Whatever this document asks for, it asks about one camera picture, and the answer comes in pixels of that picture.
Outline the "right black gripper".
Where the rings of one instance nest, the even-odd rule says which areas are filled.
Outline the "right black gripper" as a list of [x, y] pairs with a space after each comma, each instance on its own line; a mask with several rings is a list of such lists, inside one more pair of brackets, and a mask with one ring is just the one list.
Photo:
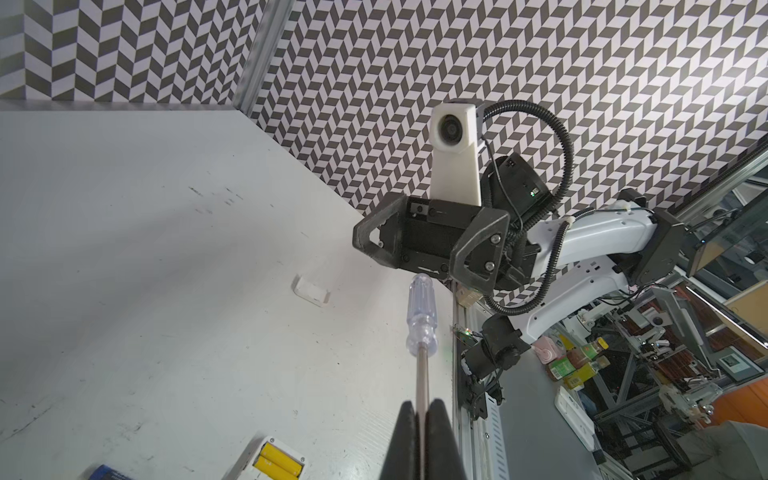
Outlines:
[[504, 210], [389, 192], [353, 227], [352, 246], [379, 265], [492, 294], [509, 223]]

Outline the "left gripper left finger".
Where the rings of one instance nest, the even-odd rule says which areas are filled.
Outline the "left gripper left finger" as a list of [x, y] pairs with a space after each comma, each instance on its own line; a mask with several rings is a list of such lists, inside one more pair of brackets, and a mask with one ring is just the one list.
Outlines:
[[381, 480], [419, 478], [419, 427], [413, 403], [402, 403], [385, 455]]

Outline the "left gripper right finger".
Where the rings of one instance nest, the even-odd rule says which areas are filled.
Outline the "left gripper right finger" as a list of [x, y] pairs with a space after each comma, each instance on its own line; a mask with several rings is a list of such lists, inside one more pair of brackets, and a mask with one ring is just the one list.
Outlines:
[[429, 406], [424, 438], [425, 479], [467, 479], [447, 408], [441, 399], [433, 400]]

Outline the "clear handle screwdriver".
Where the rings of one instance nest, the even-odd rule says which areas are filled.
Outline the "clear handle screwdriver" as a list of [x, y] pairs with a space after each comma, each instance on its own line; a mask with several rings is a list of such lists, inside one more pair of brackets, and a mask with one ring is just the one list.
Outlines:
[[426, 478], [426, 420], [430, 403], [429, 357], [437, 350], [437, 307], [432, 278], [417, 274], [409, 286], [406, 346], [416, 359], [415, 411], [418, 426], [419, 478]]

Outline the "white battery cover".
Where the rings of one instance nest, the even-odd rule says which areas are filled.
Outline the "white battery cover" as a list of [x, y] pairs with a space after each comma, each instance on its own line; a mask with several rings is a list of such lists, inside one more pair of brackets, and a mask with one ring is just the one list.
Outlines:
[[297, 297], [320, 308], [327, 305], [330, 299], [329, 290], [301, 275], [295, 276], [291, 288]]

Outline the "yellow AAA battery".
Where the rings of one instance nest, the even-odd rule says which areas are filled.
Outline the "yellow AAA battery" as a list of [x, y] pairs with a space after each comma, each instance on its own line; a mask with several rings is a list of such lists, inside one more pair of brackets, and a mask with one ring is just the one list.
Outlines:
[[276, 447], [273, 443], [266, 443], [262, 448], [261, 454], [264, 458], [293, 476], [299, 477], [303, 470], [303, 465], [301, 463]]
[[273, 480], [297, 480], [295, 475], [292, 475], [289, 471], [263, 456], [259, 456], [253, 466]]

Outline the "black blue AAA battery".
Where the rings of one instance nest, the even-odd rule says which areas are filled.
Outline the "black blue AAA battery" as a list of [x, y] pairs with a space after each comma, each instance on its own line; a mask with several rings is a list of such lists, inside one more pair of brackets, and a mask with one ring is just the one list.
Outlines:
[[130, 476], [121, 473], [114, 468], [111, 468], [105, 464], [101, 464], [96, 467], [90, 475], [88, 480], [133, 480]]

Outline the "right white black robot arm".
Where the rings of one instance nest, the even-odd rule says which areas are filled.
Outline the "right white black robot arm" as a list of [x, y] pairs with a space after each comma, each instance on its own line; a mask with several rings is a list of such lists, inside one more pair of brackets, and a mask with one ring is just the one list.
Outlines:
[[[484, 128], [504, 113], [527, 114], [552, 129], [563, 153], [556, 189], [514, 153], [479, 166]], [[479, 332], [459, 336], [458, 403], [476, 420], [486, 416], [489, 400], [502, 401], [501, 374], [550, 327], [608, 294], [667, 276], [685, 228], [633, 189], [606, 207], [557, 218], [575, 150], [564, 124], [535, 103], [442, 103], [432, 111], [429, 140], [429, 196], [388, 193], [354, 227], [352, 244], [380, 265], [415, 273], [418, 300], [437, 280], [490, 309]]]

